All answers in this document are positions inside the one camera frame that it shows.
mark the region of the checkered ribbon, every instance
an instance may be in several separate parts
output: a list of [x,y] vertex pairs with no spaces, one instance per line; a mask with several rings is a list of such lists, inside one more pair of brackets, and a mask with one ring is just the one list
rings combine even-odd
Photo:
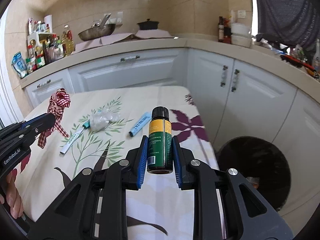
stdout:
[[40,134],[40,137],[38,140],[38,146],[41,147],[42,149],[47,143],[47,137],[53,133],[54,129],[57,129],[63,137],[69,137],[67,132],[60,125],[60,122],[62,120],[62,114],[63,114],[64,108],[69,107],[70,102],[71,102],[70,95],[66,93],[64,88],[58,89],[54,94],[51,95],[47,113],[54,114],[54,116],[56,117],[56,122],[52,128],[46,131],[43,131]]

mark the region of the curtain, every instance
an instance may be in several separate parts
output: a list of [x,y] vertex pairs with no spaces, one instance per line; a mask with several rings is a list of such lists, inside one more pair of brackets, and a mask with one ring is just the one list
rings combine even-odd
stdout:
[[320,16],[310,0],[257,0],[258,31],[272,34],[284,43],[300,44],[316,51]]

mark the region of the tablecloth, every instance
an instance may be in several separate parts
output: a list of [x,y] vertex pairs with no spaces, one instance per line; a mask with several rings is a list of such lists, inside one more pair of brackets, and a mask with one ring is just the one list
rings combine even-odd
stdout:
[[[178,136],[181,147],[192,150],[196,159],[217,169],[212,146],[186,88],[149,86],[73,94],[70,108],[65,108],[61,121],[69,134],[103,108],[119,113],[121,118],[97,133],[84,130],[65,155],[60,154],[60,149],[66,139],[57,131],[47,138],[44,149],[37,146],[36,140],[29,160],[16,168],[16,186],[26,214],[37,220],[83,168],[108,168],[125,158],[130,149],[139,147],[142,136],[148,135],[148,125],[134,137],[129,137],[128,132],[145,112],[156,106],[169,109],[172,135]],[[26,120],[45,113],[47,107],[48,100],[37,106]],[[107,145],[108,155],[103,158]],[[174,172],[167,175],[146,172],[142,188],[127,190],[126,197],[129,240],[192,239],[194,192],[181,191]]]

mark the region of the human hand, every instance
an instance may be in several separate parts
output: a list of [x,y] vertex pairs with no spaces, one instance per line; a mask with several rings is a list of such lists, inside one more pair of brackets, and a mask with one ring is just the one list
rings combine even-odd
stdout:
[[[14,177],[12,176],[12,172],[8,174],[6,177],[8,187],[6,193],[6,200],[8,205],[10,206],[10,213],[14,219],[22,216],[23,213],[23,204],[22,199],[19,195],[19,192],[14,184]],[[4,197],[0,195],[0,202],[4,204]]]

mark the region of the black bottle cap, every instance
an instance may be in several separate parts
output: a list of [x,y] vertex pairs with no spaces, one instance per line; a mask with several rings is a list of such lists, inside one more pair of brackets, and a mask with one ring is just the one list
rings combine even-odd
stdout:
[[169,111],[164,106],[157,106],[152,110],[152,119],[156,117],[163,117],[169,121]]

